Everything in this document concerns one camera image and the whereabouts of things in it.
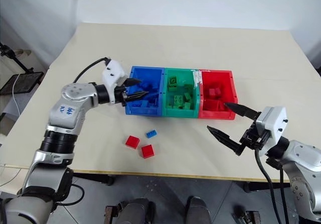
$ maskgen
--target plastic bin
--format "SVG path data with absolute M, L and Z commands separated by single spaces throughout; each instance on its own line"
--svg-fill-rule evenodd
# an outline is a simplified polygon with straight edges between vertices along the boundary
M 200 104 L 194 69 L 166 68 L 163 89 L 163 116 L 197 118 Z
M 148 91 L 141 100 L 128 102 L 125 107 L 127 115 L 162 116 L 162 91 L 164 82 L 164 68 L 133 66 L 130 77 L 138 78 L 141 83 L 127 88 L 127 93 Z
M 231 71 L 200 70 L 199 118 L 233 120 L 235 113 L 224 106 L 225 102 L 237 103 L 237 96 Z

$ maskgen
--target blue lego brick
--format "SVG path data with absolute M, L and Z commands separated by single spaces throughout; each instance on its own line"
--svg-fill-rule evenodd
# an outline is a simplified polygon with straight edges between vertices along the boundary
M 146 137 L 147 138 L 151 138 L 151 137 L 153 137 L 155 135 L 157 135 L 156 130 L 152 130 L 152 131 L 146 133 Z
M 162 94 L 165 68 L 133 66 L 130 77 L 141 80 L 141 83 L 127 88 L 127 94 L 137 91 L 148 91 L 143 99 L 128 102 L 125 108 L 127 115 L 162 116 Z

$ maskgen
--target floor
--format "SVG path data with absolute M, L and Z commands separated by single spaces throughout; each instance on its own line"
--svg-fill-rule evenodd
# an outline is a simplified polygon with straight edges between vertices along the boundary
M 146 197 L 156 203 L 157 224 L 183 224 L 185 205 L 189 196 L 199 196 L 208 206 L 212 223 L 235 224 L 232 214 L 236 206 L 260 212 L 262 224 L 277 223 L 269 191 L 245 193 L 242 182 L 206 179 L 187 179 L 148 176 L 117 176 L 112 186 L 81 178 L 73 183 L 85 189 L 84 199 L 74 205 L 62 207 L 51 214 L 49 224 L 104 223 L 106 205 L 116 205 L 123 200 Z M 275 190 L 277 207 L 284 222 L 280 192 Z M 81 191 L 71 188 L 65 202 L 77 200 Z M 298 223 L 291 192 L 285 189 L 290 223 Z

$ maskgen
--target white table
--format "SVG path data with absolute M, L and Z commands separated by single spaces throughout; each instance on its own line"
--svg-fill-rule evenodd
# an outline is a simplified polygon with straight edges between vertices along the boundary
M 133 65 L 232 70 L 239 103 L 257 111 L 285 106 L 284 136 L 321 148 L 321 79 L 289 32 L 83 23 L 0 148 L 6 167 L 28 168 L 61 88 L 103 56 L 118 60 L 127 72 Z M 95 66 L 79 82 L 101 83 L 102 70 L 103 64 Z M 105 104 L 87 113 L 70 167 L 86 173 L 263 181 L 252 150 L 238 157 L 206 128 L 238 141 L 251 123 L 239 116 L 234 121 L 127 116 L 119 104 Z M 147 139 L 144 134 L 152 129 L 157 136 Z M 139 146 L 152 144 L 155 157 L 143 159 L 126 147 L 129 135 L 140 138 Z M 279 178 L 278 171 L 264 167 L 272 179 Z

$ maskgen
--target white cable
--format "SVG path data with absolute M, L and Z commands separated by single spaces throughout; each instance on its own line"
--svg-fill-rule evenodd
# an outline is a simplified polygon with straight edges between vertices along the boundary
M 19 106 L 18 106 L 18 104 L 17 104 L 17 101 L 16 101 L 16 99 L 15 99 L 15 95 L 14 95 L 15 84 L 16 84 L 16 81 L 18 80 L 18 77 L 19 77 L 19 76 L 20 76 L 20 74 L 18 74 L 18 76 L 17 76 L 17 78 L 16 78 L 16 80 L 15 80 L 13 86 L 12 86 L 12 98 L 14 99 L 14 102 L 15 102 L 15 104 L 16 104 L 16 106 L 17 106 L 17 109 L 18 109 L 18 114 L 19 114 L 19 116 L 20 116 Z

